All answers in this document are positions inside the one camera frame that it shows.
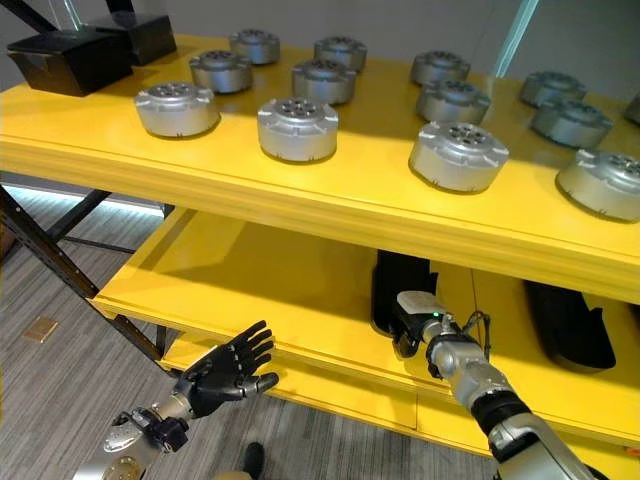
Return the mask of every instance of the robotic arm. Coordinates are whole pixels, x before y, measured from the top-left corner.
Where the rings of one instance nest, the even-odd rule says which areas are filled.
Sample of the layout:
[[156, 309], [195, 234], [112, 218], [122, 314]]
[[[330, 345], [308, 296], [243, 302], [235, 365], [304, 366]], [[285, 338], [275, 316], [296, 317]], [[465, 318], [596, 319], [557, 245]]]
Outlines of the robotic arm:
[[271, 360], [271, 330], [259, 322], [229, 343], [211, 350], [189, 367], [162, 403], [123, 412], [113, 421], [107, 438], [74, 480], [139, 480], [161, 453], [187, 443], [189, 421], [206, 417], [224, 402], [243, 400], [278, 383], [278, 375], [256, 376]]
[[498, 461], [503, 480], [605, 479], [586, 467], [551, 428], [516, 395], [489, 364], [474, 338], [464, 333], [435, 296], [403, 291], [396, 297], [394, 348], [404, 357], [427, 345], [428, 370], [451, 385], [456, 400], [474, 417]]

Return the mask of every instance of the gray carpet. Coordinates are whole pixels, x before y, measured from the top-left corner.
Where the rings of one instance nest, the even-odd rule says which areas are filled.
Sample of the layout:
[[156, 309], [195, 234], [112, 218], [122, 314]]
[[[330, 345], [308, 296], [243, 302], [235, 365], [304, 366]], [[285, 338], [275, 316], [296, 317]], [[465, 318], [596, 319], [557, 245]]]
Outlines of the gray carpet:
[[[69, 200], [16, 195], [42, 225]], [[160, 218], [101, 206], [73, 236], [136, 248]], [[98, 285], [127, 255], [61, 245]], [[162, 399], [173, 381], [147, 361], [25, 248], [2, 265], [0, 479], [69, 479], [118, 412]], [[38, 315], [60, 326], [45, 344], [21, 334]], [[152, 335], [153, 326], [145, 326]], [[145, 480], [209, 480], [238, 465], [250, 441], [267, 450], [263, 478], [490, 479], [493, 461], [271, 397], [224, 405], [192, 424], [190, 442]]]

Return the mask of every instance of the yellow shelf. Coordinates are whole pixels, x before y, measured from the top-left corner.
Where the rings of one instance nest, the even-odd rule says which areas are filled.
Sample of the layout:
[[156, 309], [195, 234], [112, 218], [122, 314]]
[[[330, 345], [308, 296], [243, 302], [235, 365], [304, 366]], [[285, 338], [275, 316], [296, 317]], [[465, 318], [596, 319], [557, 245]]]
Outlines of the yellow shelf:
[[[207, 353], [216, 341], [202, 335], [183, 334], [160, 362], [164, 367], [185, 370]], [[416, 393], [345, 377], [300, 362], [273, 360], [269, 371], [280, 382], [269, 394], [328, 412], [375, 423], [391, 430], [416, 428]]]
[[[558, 193], [555, 174], [574, 152], [527, 128], [534, 110], [517, 99], [518, 82], [471, 76], [493, 100], [484, 127], [511, 159], [488, 191], [455, 195], [409, 171], [422, 121], [413, 112], [418, 87], [401, 62], [367, 62], [354, 100], [338, 108], [338, 151], [323, 163], [274, 161], [257, 139], [258, 107], [290, 94], [290, 68], [309, 50], [283, 48], [277, 65], [254, 69], [252, 89], [218, 96], [222, 122], [210, 134], [148, 135], [133, 106], [137, 91], [189, 80], [191, 56], [227, 46], [221, 38], [177, 40], [176, 54], [86, 98], [26, 85], [2, 93], [2, 169], [640, 301], [640, 225], [598, 219]], [[615, 122], [602, 148], [640, 157], [640, 130], [621, 118], [624, 104], [587, 100]]]
[[[453, 402], [446, 385], [427, 374], [424, 352], [400, 361], [390, 340], [372, 329], [374, 261], [366, 247], [177, 209], [93, 302], [217, 341], [265, 319], [284, 364]], [[626, 305], [597, 301], [604, 302], [618, 365], [575, 374], [542, 354], [521, 281], [446, 264], [433, 270], [441, 275], [438, 297], [460, 321], [476, 308], [476, 297], [492, 315], [492, 361], [536, 413], [559, 430], [640, 445], [640, 332]]]
[[[162, 360], [167, 368], [184, 370], [216, 345], [211, 338], [185, 333]], [[268, 393], [285, 400], [381, 426], [471, 453], [489, 455], [486, 437], [458, 405], [378, 384], [345, 378], [303, 363], [274, 360], [269, 371], [280, 383]], [[579, 458], [611, 480], [628, 480], [640, 473], [640, 462], [621, 447], [561, 434]]]

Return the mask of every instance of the upper shelf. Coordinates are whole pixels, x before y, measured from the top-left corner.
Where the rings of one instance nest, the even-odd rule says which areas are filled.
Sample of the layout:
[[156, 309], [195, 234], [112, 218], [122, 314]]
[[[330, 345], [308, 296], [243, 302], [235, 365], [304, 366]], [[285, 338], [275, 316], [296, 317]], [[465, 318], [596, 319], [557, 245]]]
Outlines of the upper shelf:
[[[86, 98], [26, 85], [3, 93], [1, 168], [640, 302], [640, 224], [596, 218], [562, 197], [554, 177], [574, 151], [528, 128], [535, 110], [518, 100], [518, 82], [471, 76], [493, 101], [483, 127], [511, 158], [489, 190], [456, 195], [408, 168], [423, 121], [407, 63], [367, 62], [354, 100], [337, 108], [338, 150], [322, 163], [278, 162], [257, 138], [259, 106], [290, 95], [291, 66], [310, 50], [284, 48], [280, 63], [254, 69], [253, 88], [218, 95], [223, 115], [213, 132], [147, 134], [137, 91], [190, 80], [191, 56], [227, 47], [221, 38], [177, 39], [177, 53]], [[587, 101], [615, 122], [601, 147], [640, 157], [640, 129], [621, 117], [624, 104]]]

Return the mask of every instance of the black shoe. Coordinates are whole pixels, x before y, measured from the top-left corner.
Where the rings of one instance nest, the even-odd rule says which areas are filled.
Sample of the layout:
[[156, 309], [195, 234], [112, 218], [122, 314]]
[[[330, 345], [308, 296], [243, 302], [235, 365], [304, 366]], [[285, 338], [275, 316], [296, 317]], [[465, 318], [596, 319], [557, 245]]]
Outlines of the black shoe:
[[253, 480], [258, 480], [264, 468], [264, 447], [258, 442], [252, 442], [244, 452], [242, 471], [248, 473]]

